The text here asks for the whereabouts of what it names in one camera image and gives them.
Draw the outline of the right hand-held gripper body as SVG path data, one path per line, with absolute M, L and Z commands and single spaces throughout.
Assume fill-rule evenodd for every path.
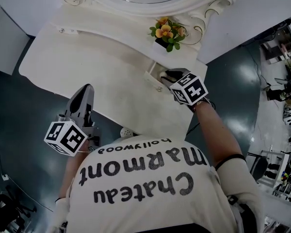
M 199 76 L 188 73 L 175 83 L 169 86 L 171 93 L 180 104 L 185 104 L 191 111 L 201 102 L 209 102 L 206 98 L 208 91 Z

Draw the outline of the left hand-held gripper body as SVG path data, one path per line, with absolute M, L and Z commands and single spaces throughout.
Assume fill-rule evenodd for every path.
M 95 150 L 101 143 L 101 130 L 91 123 L 89 127 L 76 123 L 64 115 L 58 115 L 44 137 L 44 142 L 58 153 L 75 156 L 81 151 L 85 141 L 89 141 L 90 150 Z

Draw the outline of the small white drawer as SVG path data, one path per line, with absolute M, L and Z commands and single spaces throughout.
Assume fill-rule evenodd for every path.
M 171 89 L 168 89 L 164 84 L 161 83 L 160 73 L 166 70 L 168 70 L 168 68 L 157 62 L 153 62 L 151 67 L 144 73 L 144 79 L 149 82 L 158 92 L 166 92 L 168 90 L 173 95 L 174 100 L 177 101 L 177 98 Z

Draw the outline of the white ornate dressing table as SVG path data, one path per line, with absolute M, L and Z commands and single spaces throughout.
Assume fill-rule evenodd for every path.
M 70 98 L 85 84 L 95 91 L 94 111 L 138 134 L 183 140 L 192 113 L 144 79 L 153 62 L 186 68 L 205 78 L 198 50 L 180 42 L 170 53 L 154 46 L 156 20 L 72 6 L 65 2 L 39 32 L 19 72 L 34 85 Z

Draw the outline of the person's left forearm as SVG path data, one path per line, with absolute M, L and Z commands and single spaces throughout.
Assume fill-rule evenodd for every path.
M 59 191 L 58 198 L 62 199 L 66 197 L 66 192 L 71 185 L 73 179 L 75 178 L 77 171 L 84 161 L 84 159 L 89 155 L 89 141 L 86 140 L 82 147 L 80 148 L 80 151 L 76 153 L 75 156 L 69 157 L 66 163 L 65 167 L 65 173 L 64 178 L 62 182 L 61 189 Z

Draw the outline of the person's right forearm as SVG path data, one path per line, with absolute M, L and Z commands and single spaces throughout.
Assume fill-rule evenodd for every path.
M 242 156 L 236 138 L 211 104 L 205 101 L 198 102 L 195 106 L 195 113 L 215 167 L 219 167 L 226 160 L 232 160 L 233 157 Z

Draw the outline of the white perforated clog shoe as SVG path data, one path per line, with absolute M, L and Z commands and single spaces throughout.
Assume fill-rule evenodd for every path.
M 138 134 L 130 130 L 129 128 L 123 127 L 120 131 L 120 136 L 121 138 L 131 138 L 138 136 Z

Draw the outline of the orange flowers white pot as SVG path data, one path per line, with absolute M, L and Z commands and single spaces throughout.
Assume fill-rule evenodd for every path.
M 161 47 L 167 53 L 180 50 L 180 42 L 187 35 L 186 28 L 169 17 L 157 19 L 155 26 L 150 27 L 149 30 L 149 35 L 155 38 L 154 46 Z

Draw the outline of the person's white left sleeve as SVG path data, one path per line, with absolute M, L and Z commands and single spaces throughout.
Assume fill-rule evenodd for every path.
M 46 233 L 66 233 L 67 215 L 69 212 L 69 199 L 61 198 L 55 202 L 55 210 Z

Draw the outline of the person's white sleeve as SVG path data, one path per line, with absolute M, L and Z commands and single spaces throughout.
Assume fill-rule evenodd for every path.
M 61 198 L 55 202 L 55 210 L 46 233 L 66 233 L 67 215 L 69 212 L 69 199 Z
M 265 215 L 261 191 L 244 158 L 240 154 L 234 154 L 218 163 L 215 170 L 226 196 L 227 210 L 231 213 L 230 231 L 262 233 Z

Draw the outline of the black office chair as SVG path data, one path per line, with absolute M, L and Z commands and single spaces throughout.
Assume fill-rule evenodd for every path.
M 7 185 L 5 190 L 8 195 L 0 193 L 0 233 L 9 230 L 12 222 L 18 229 L 13 229 L 11 233 L 25 233 L 25 219 L 21 215 L 30 218 L 31 213 L 37 212 L 37 208 L 34 206 L 31 209 L 21 204 L 19 196 L 12 193 L 11 186 Z

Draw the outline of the grey open shelf cabinet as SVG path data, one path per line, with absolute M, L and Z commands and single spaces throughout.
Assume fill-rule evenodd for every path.
M 260 47 L 269 64 L 284 61 L 291 57 L 291 18 L 269 28 L 261 35 Z

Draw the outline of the grey chair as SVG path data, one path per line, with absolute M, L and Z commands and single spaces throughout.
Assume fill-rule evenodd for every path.
M 254 180 L 257 182 L 264 176 L 264 173 L 268 167 L 268 160 L 266 156 L 258 155 L 255 153 L 248 153 L 248 156 L 255 157 L 255 160 L 250 169 L 250 173 L 253 176 Z

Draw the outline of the person's white right sleeve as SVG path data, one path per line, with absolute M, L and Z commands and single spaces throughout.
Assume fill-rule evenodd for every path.
M 226 196 L 227 210 L 231 213 L 230 231 L 262 233 L 265 215 L 261 191 L 244 158 L 240 154 L 234 154 L 218 163 L 215 170 Z

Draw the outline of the oval mirror white frame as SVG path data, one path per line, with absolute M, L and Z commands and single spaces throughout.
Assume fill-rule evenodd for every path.
M 212 15 L 221 14 L 236 0 L 64 0 L 72 6 L 88 7 L 103 11 L 117 11 L 135 17 L 157 21 L 167 17 L 184 28 L 184 45 L 200 49 Z

